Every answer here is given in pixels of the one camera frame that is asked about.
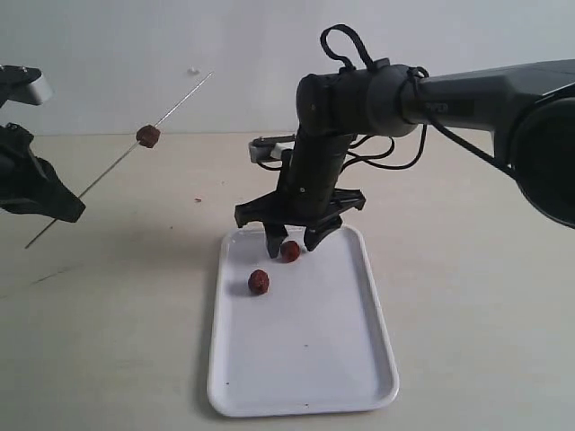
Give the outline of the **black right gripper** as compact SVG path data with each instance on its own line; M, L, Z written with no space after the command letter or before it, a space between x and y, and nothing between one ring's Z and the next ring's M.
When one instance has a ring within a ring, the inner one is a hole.
M263 223L271 259L277 258L288 237L284 224L305 226L305 248L314 251L328 235L341 228L341 213L363 208L366 199L360 190L336 187L349 146L356 137L309 136L298 130L293 149L281 157L275 190L235 207L234 220L239 227Z

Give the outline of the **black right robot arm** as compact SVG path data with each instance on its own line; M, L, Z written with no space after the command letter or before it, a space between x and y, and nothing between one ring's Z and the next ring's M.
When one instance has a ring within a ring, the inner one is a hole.
M280 158L276 188L234 210L238 226L259 222L276 257L290 225L314 250L361 209L358 190L337 180L357 136L403 137L428 125L455 139L459 128L491 133L483 160L514 180L544 216L574 224L574 63L547 61L430 76L379 60L372 70L308 75L296 90L299 127Z

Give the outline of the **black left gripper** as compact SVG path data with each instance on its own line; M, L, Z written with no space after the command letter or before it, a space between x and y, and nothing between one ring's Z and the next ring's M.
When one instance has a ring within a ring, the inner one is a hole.
M85 204L62 183L48 161L33 158L33 138L17 124L1 126L1 208L16 215L77 222Z

